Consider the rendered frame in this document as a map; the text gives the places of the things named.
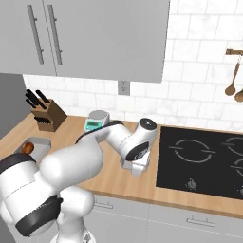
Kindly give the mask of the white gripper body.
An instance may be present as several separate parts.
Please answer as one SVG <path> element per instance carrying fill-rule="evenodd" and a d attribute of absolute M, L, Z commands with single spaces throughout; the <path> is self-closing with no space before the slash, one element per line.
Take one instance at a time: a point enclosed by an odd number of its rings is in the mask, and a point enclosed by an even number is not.
<path fill-rule="evenodd" d="M 140 177 L 143 172 L 147 170 L 149 165 L 148 159 L 139 159 L 132 162 L 132 175 L 135 177 Z"/>

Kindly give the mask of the grey meat container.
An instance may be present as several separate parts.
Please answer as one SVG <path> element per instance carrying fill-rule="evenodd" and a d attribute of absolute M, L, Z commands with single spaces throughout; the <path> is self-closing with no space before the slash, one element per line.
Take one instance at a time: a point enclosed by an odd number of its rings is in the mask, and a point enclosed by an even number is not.
<path fill-rule="evenodd" d="M 31 142 L 34 145 L 33 151 L 30 155 L 39 163 L 43 157 L 45 157 L 48 151 L 51 149 L 51 140 L 41 137 L 29 137 L 22 142 L 22 144 L 15 150 L 15 153 L 20 153 L 22 146 L 26 142 Z"/>

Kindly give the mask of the black hob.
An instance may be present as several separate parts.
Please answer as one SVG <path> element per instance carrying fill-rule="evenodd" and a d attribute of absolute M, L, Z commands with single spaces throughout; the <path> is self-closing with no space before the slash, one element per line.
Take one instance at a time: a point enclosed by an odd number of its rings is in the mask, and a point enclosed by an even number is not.
<path fill-rule="evenodd" d="M 243 135 L 162 126 L 156 185 L 243 200 Z"/>

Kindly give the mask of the grey kitchen scale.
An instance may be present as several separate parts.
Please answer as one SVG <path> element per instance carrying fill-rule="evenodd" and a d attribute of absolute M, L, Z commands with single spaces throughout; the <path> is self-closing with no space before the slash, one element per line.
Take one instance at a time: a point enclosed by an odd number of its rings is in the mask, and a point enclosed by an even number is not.
<path fill-rule="evenodd" d="M 85 119 L 84 131 L 88 132 L 105 126 L 110 122 L 110 115 L 104 110 L 93 110 Z"/>

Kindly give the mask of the wide grey drawer front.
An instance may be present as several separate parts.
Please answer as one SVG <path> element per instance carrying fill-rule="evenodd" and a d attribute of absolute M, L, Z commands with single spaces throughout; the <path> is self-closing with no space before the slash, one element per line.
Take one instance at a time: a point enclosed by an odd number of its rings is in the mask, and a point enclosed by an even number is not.
<path fill-rule="evenodd" d="M 152 204 L 149 205 L 149 219 L 155 222 L 243 238 L 243 219 Z"/>

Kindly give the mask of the wooden knife block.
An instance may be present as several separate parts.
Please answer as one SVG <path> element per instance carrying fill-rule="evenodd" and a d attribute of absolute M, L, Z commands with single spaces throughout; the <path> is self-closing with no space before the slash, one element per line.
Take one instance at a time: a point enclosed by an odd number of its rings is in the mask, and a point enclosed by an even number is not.
<path fill-rule="evenodd" d="M 67 114 L 52 99 L 48 99 L 41 90 L 26 91 L 26 102 L 40 131 L 55 132 L 67 118 Z"/>

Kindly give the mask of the wooden spoon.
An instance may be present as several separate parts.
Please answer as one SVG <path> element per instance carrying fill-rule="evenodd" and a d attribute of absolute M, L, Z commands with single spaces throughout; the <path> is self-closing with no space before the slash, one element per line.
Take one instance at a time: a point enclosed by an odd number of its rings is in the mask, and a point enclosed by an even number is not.
<path fill-rule="evenodd" d="M 238 58 L 238 61 L 234 68 L 234 75 L 233 75 L 232 83 L 225 89 L 225 94 L 227 96 L 232 96 L 235 93 L 234 81 L 235 81 L 238 69 L 240 67 L 240 61 L 241 61 L 241 58 Z"/>

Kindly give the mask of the wooden hanging utensil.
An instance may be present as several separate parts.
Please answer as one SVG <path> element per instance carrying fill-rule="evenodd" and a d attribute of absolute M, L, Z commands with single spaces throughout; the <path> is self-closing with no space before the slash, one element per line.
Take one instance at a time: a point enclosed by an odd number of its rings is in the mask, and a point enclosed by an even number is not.
<path fill-rule="evenodd" d="M 234 99 L 239 103 L 243 102 L 243 89 L 234 95 Z"/>

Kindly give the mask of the grey fridge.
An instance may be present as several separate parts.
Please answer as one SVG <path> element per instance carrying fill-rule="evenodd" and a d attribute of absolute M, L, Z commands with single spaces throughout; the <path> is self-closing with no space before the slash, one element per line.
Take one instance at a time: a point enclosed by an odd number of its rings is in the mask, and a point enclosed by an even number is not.
<path fill-rule="evenodd" d="M 0 73 L 0 140 L 29 113 L 21 74 Z"/>

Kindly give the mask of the grey wall outlet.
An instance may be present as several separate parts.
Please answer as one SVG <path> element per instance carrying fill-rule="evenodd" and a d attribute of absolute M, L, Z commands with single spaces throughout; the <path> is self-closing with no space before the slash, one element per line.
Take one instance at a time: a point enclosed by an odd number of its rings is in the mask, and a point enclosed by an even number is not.
<path fill-rule="evenodd" d="M 118 81 L 118 94 L 119 95 L 130 95 L 130 83 L 128 81 Z"/>

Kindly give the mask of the wide grey wall cupboard door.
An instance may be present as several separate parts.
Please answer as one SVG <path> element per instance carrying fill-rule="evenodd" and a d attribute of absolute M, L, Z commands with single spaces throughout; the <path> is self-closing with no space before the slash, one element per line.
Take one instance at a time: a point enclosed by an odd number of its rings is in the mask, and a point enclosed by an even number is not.
<path fill-rule="evenodd" d="M 57 74 L 159 83 L 170 0 L 43 0 Z M 57 64 L 47 5 L 52 5 L 62 65 Z"/>

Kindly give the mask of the wooden wall rail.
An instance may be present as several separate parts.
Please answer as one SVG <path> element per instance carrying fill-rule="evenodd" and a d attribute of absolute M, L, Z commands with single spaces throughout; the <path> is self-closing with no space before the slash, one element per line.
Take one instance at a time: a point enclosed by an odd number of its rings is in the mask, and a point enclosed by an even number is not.
<path fill-rule="evenodd" d="M 243 50 L 226 49 L 226 55 L 240 55 L 243 56 Z"/>

